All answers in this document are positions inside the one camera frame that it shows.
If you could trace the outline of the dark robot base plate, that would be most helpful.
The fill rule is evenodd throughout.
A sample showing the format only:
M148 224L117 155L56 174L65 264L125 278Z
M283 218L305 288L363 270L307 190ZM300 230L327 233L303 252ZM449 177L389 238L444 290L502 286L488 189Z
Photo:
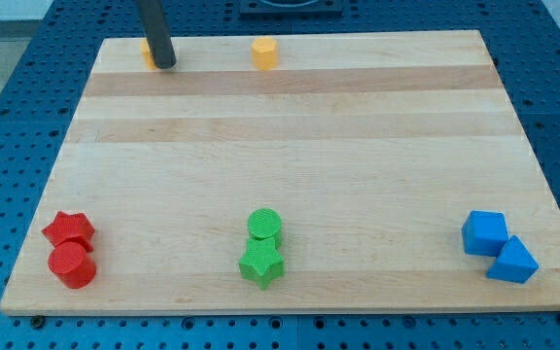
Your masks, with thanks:
M242 17L339 15L344 0L240 0Z

